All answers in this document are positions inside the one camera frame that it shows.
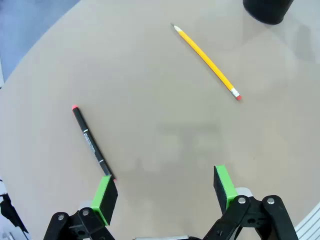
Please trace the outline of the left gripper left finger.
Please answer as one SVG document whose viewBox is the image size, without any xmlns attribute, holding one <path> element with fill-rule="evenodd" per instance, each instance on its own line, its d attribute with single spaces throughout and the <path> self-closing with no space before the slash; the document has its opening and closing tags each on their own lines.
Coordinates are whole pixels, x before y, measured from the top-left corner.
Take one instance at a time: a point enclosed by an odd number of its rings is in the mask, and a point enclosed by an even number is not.
<svg viewBox="0 0 320 240">
<path fill-rule="evenodd" d="M 108 231 L 116 206 L 118 191 L 112 177 L 104 176 L 91 206 L 77 210 L 73 215 L 56 212 L 49 222 L 45 240 L 113 240 Z"/>
</svg>

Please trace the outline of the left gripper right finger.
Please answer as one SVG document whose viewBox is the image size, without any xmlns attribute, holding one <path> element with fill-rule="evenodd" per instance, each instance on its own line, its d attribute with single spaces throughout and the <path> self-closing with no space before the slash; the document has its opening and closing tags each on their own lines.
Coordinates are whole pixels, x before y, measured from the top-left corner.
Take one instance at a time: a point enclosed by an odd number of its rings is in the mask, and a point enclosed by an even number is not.
<svg viewBox="0 0 320 240">
<path fill-rule="evenodd" d="M 214 166 L 213 187 L 222 212 L 205 240 L 235 240 L 243 228 L 253 228 L 261 240 L 297 240 L 295 228 L 282 199 L 262 200 L 237 192 L 224 165 Z"/>
</svg>

